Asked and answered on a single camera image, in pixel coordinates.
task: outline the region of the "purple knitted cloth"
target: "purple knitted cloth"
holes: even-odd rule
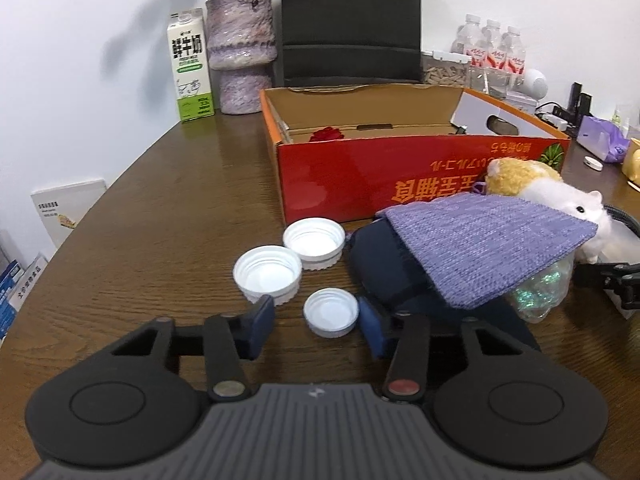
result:
[[[380,212],[453,308],[501,296],[561,260],[598,226],[511,196],[460,193]]]

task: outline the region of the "purple vase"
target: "purple vase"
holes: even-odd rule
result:
[[[271,88],[276,59],[271,0],[208,0],[209,67],[220,71],[223,114],[260,111],[260,90]]]

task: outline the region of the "milk carton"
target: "milk carton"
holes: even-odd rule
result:
[[[202,9],[172,14],[166,33],[180,120],[213,115]]]

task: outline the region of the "purple fabric pouch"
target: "purple fabric pouch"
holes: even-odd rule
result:
[[[602,162],[625,160],[629,139],[611,121],[597,117],[584,117],[577,137],[578,144],[597,156]]]
[[[512,196],[459,193],[386,216],[453,308],[470,309],[567,256],[598,226]]]

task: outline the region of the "black clamp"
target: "black clamp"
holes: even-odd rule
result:
[[[623,310],[640,310],[640,264],[578,264],[574,285],[611,290]]]

